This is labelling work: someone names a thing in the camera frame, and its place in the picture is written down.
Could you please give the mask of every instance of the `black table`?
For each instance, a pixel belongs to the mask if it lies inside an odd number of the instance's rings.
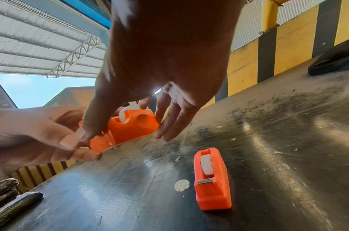
[[[171,142],[146,137],[69,168],[2,230],[349,231],[349,72],[309,77],[308,64],[201,110]],[[193,157],[210,147],[230,210],[196,202]],[[181,179],[190,188],[177,192]]]

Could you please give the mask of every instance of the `orange tape dispenser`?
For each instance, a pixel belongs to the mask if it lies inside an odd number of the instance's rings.
[[[132,108],[128,106],[120,111],[119,117],[110,118],[106,128],[89,141],[95,153],[145,137],[159,127],[152,110]]]
[[[230,209],[227,167],[216,148],[199,151],[194,157],[196,200],[201,210]]]

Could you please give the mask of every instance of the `yellow pipe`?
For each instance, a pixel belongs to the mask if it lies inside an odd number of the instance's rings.
[[[263,7],[262,32],[269,31],[277,26],[278,7],[289,0],[265,0]]]

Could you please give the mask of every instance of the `hand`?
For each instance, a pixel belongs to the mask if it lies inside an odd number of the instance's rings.
[[[81,107],[0,110],[0,166],[33,166],[50,162],[100,159],[79,148],[75,131]]]
[[[112,3],[117,17],[78,139],[102,131],[124,102],[147,101],[162,88],[154,137],[169,141],[220,89],[244,0]]]

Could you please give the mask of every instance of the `sky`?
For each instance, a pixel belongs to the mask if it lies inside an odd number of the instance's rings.
[[[94,86],[95,79],[0,74],[0,84],[18,108],[32,108],[45,105],[64,88]]]

